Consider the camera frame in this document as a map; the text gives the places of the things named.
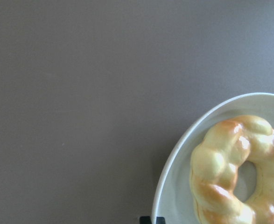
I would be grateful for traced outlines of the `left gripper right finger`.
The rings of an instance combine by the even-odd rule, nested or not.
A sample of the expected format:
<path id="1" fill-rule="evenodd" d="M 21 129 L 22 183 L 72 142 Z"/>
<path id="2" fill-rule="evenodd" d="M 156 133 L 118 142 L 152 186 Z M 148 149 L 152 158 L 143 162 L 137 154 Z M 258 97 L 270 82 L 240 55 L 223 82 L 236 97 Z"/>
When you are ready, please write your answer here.
<path id="1" fill-rule="evenodd" d="M 164 217 L 156 217 L 156 224 L 165 224 Z"/>

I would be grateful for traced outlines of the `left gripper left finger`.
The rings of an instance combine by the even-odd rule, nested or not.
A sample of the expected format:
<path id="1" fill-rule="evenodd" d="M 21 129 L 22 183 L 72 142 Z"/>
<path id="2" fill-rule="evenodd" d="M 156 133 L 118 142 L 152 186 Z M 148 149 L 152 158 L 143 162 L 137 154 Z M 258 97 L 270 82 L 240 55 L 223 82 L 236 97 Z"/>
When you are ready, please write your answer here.
<path id="1" fill-rule="evenodd" d="M 139 224 L 152 224 L 150 216 L 141 216 L 139 218 Z"/>

